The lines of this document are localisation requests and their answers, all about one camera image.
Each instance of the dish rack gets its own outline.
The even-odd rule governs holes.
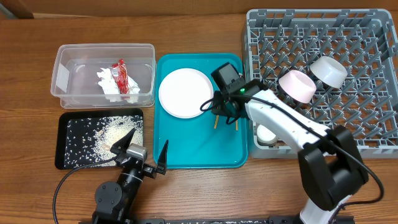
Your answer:
[[[340,89],[315,80],[309,104],[289,96],[284,102],[304,116],[351,130],[365,158],[398,157],[398,40],[390,13],[383,9],[253,9],[243,33],[246,81],[260,79],[277,95],[277,79],[290,70],[310,74],[321,56],[333,57],[347,69]],[[279,141],[257,143],[256,123],[249,125],[252,157],[295,158]]]

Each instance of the cable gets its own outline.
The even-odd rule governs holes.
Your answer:
[[[313,134],[314,136],[318,137],[319,139],[321,139],[323,142],[327,143],[328,145],[330,145],[331,147],[334,147],[337,151],[345,154],[346,156],[348,156],[351,160],[353,160],[354,162],[356,162],[357,164],[359,164],[364,170],[366,170],[366,172],[369,173],[370,176],[372,176],[372,178],[376,181],[377,185],[379,186],[380,189],[380,194],[377,198],[373,199],[373,200],[367,200],[367,201],[357,201],[357,202],[347,202],[347,203],[342,203],[341,205],[339,205],[337,207],[337,209],[335,210],[335,212],[333,213],[333,215],[331,216],[331,218],[329,219],[328,224],[332,224],[333,220],[335,219],[336,215],[338,214],[338,212],[345,208],[345,206],[348,205],[360,205],[360,204],[370,204],[370,203],[376,203],[381,201],[381,199],[384,196],[384,187],[383,184],[381,182],[381,180],[377,177],[377,175],[370,169],[368,168],[365,164],[363,164],[362,162],[360,162],[359,160],[357,160],[355,157],[353,157],[351,154],[349,154],[348,152],[344,151],[342,148],[340,148],[339,146],[337,146],[335,143],[333,143],[332,141],[330,141],[329,139],[327,139],[326,137],[322,136],[321,134],[316,133],[312,128],[307,127],[305,124],[303,124],[301,121],[299,121],[297,118],[295,118],[293,115],[291,115],[290,113],[288,113],[286,110],[284,110],[283,108],[279,107],[278,105],[268,102],[266,100],[257,98],[257,97],[253,97],[253,96],[247,96],[247,95],[230,95],[229,97],[232,98],[245,98],[245,99],[250,99],[250,100],[256,100],[258,102],[264,103],[266,105],[269,105],[271,107],[276,108],[277,110],[279,110],[280,112],[282,112],[283,114],[285,114],[286,116],[288,116],[291,120],[293,120],[294,122],[296,122],[298,125],[300,125],[303,129],[305,129],[306,131],[308,131],[309,133]]]
[[[84,166],[81,166],[81,167],[77,167],[77,168],[71,170],[69,173],[67,173],[67,174],[62,178],[62,180],[61,180],[60,183],[58,184],[57,189],[55,189],[54,197],[53,197],[53,199],[52,199],[52,216],[54,217],[54,222],[55,222],[55,224],[58,224],[57,211],[55,210],[55,204],[56,204],[56,202],[57,202],[57,195],[58,195],[58,192],[60,191],[61,185],[64,183],[64,181],[65,181],[70,175],[72,175],[74,172],[76,172],[76,171],[78,171],[78,170],[80,170],[80,169],[84,169],[84,168],[87,168],[87,167],[96,166],[96,165],[104,164],[104,163],[107,163],[107,162],[111,162],[111,161],[115,160],[116,158],[117,158],[117,156],[115,156],[115,157],[113,157],[113,158],[111,158],[111,159],[107,159],[107,160],[105,160],[105,161],[95,162],[95,163],[93,163],[93,164],[88,164],[88,165],[84,165]]]

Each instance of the red candy wrapper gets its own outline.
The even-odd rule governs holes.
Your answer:
[[[127,77],[127,69],[123,59],[120,59],[118,63],[112,65],[112,76],[119,87],[120,94],[129,93],[129,79]]]

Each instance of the turquoise placemat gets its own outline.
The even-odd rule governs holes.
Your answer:
[[[238,120],[239,130],[236,131],[234,124],[227,125],[226,118],[220,116],[218,126],[214,129],[216,116],[211,111],[195,118],[180,119],[168,114],[159,102],[159,86],[170,72],[180,68],[199,70],[210,79],[214,90],[218,90],[211,73],[226,62],[242,73],[242,62],[235,54],[169,54],[159,60],[155,83],[155,162],[167,139],[169,169],[235,168],[246,162],[246,119]]]

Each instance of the transparent container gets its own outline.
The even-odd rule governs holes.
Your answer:
[[[138,94],[105,95],[97,72],[123,58]],[[64,108],[123,108],[152,106],[155,100],[155,48],[152,44],[69,44],[59,48],[52,73],[51,94]],[[110,102],[109,97],[135,97]]]

